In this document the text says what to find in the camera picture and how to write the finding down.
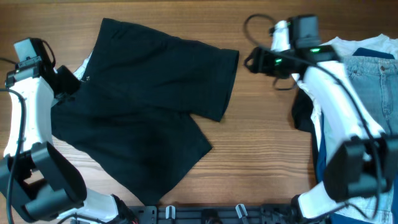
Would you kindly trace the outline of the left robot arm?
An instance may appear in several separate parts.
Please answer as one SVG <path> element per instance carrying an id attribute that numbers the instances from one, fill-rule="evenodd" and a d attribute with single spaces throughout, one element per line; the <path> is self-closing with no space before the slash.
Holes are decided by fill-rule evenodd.
<path id="1" fill-rule="evenodd" d="M 115 195 L 86 187 L 83 177 L 53 145 L 51 109 L 80 88 L 53 50 L 40 38 L 14 44 L 18 61 L 6 75 L 11 97 L 9 140 L 1 159 L 1 193 L 9 223 L 137 223 L 136 214 Z"/>

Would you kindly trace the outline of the black shorts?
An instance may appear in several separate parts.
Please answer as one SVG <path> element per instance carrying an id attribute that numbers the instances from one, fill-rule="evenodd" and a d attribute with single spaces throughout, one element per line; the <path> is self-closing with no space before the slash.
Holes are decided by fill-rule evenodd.
<path id="1" fill-rule="evenodd" d="M 103 19 L 81 86 L 51 111 L 52 134 L 155 205 L 211 150 L 193 115 L 221 121 L 239 52 Z"/>

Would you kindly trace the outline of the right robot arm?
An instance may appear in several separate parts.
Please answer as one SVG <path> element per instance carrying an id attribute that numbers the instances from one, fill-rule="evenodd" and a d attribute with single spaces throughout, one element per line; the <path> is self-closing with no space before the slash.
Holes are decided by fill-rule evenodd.
<path id="1" fill-rule="evenodd" d="M 292 199 L 289 222 L 324 220 L 354 207 L 357 198 L 380 200 L 392 189 L 397 172 L 397 137 L 388 135 L 368 113 L 335 49 L 320 45 L 316 16 L 273 22 L 269 32 L 272 46 L 256 42 L 244 61 L 246 68 L 275 79 L 297 74 L 320 104 L 337 140 L 323 180 Z"/>

